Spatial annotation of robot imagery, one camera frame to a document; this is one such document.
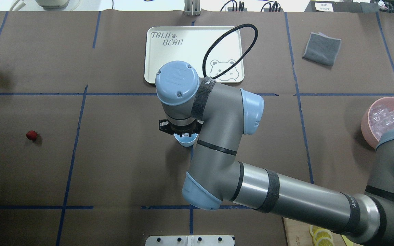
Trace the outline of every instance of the lemon slice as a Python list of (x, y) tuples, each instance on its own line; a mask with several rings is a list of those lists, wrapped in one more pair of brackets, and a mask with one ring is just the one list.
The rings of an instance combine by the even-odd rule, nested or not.
[(327, 237), (330, 238), (331, 241), (333, 241), (333, 237), (331, 234), (331, 231), (328, 229), (318, 229), (313, 236), (313, 243), (316, 244), (317, 240), (321, 237)]
[(322, 229), (322, 227), (318, 227), (318, 226), (316, 226), (316, 225), (310, 225), (310, 235), (311, 235), (311, 237), (313, 237), (313, 236), (314, 236), (314, 233), (315, 233), (317, 230), (319, 230), (319, 229)]
[(328, 237), (320, 237), (317, 239), (317, 242), (314, 243), (314, 246), (335, 246), (331, 238)]

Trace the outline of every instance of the bear face illustration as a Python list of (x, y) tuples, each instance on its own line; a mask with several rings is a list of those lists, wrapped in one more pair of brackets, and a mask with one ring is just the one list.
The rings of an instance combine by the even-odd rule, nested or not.
[[(212, 60), (211, 61), (212, 69), (211, 72), (209, 73), (209, 76), (213, 78), (219, 75), (220, 73), (224, 72), (224, 70), (232, 66), (232, 64), (234, 63), (235, 60), (229, 60), (228, 62), (219, 62), (217, 60)], [(238, 70), (236, 70), (236, 67), (233, 67), (231, 70), (227, 71), (225, 74), (216, 78), (215, 80), (217, 82), (222, 82), (222, 81), (235, 82), (238, 77), (239, 77)]]

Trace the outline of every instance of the gray robot arm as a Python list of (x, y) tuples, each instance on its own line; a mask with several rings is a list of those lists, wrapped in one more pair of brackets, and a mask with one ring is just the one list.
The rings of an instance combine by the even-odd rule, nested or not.
[[(215, 210), (232, 201), (330, 229), (355, 243), (394, 245), (394, 130), (381, 138), (366, 192), (351, 196), (235, 160), (242, 135), (253, 134), (261, 120), (260, 96), (200, 79), (180, 61), (159, 70), (156, 89), (173, 132), (200, 131), (182, 189), (190, 204)], [(204, 121), (201, 129), (197, 120)]]

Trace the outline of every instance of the black band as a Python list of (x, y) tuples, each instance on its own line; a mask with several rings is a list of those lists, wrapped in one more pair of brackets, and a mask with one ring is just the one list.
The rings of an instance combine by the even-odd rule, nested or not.
[(264, 200), (264, 203), (261, 205), (261, 207), (254, 209), (256, 211), (259, 211), (261, 213), (269, 213), (272, 211), (272, 209), (275, 207), (276, 202), (279, 199), (279, 189), (280, 189), (280, 183), (279, 183), (279, 176), (277, 173), (273, 171), (268, 171), (268, 191), (267, 191), (267, 196)]
[(193, 108), (191, 109), (191, 117), (197, 120), (202, 120), (203, 111), (205, 110), (206, 102), (208, 101), (209, 93), (215, 85), (215, 80), (205, 77), (197, 89), (194, 98)]
[(233, 151), (233, 150), (230, 150), (230, 149), (226, 149), (226, 148), (223, 148), (223, 147), (220, 147), (220, 146), (217, 146), (217, 145), (213, 145), (212, 143), (207, 143), (207, 142), (202, 141), (202, 140), (200, 140), (200, 139), (197, 140), (197, 143), (198, 143), (199, 145), (208, 147), (208, 148), (213, 149), (213, 150), (216, 150), (216, 151), (223, 152), (223, 153), (225, 153), (225, 154), (236, 155), (236, 151)]
[(345, 194), (341, 192), (349, 201), (349, 207), (351, 209), (351, 215), (349, 216), (349, 221), (347, 222), (346, 226), (341, 231), (332, 231), (336, 234), (341, 234), (343, 232), (354, 232), (357, 228), (358, 223), (360, 222), (360, 206), (358, 205), (357, 200), (353, 198), (353, 196)]
[(372, 197), (372, 196), (369, 196), (369, 197), (375, 203), (375, 205), (378, 208), (378, 211), (380, 212), (380, 227), (378, 228), (377, 234), (374, 237), (372, 237), (371, 240), (369, 240), (365, 243), (362, 243), (362, 244), (365, 246), (377, 246), (377, 245), (380, 245), (381, 240), (386, 232), (387, 217), (386, 217), (386, 212), (385, 212), (383, 206), (381, 205), (381, 203), (378, 202), (378, 200), (375, 199), (374, 197)]
[(384, 199), (387, 199), (389, 201), (394, 202), (394, 193), (391, 193), (389, 191), (381, 190), (381, 189), (378, 189), (376, 187), (367, 185), (366, 186), (366, 192), (368, 192), (370, 194), (373, 194), (375, 196), (380, 196), (380, 197), (382, 197)]
[(229, 200), (230, 202), (235, 201), (236, 197), (239, 194), (239, 190), (241, 189), (242, 186), (242, 180), (244, 179), (244, 164), (242, 162), (239, 162), (239, 180), (238, 180), (238, 185), (236, 186), (235, 193), (233, 194), (232, 198)]

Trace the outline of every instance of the red berry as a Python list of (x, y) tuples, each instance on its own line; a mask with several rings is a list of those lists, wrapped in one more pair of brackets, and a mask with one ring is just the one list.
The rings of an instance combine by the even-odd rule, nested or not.
[(37, 132), (29, 131), (27, 132), (26, 136), (28, 139), (35, 141), (37, 139)]

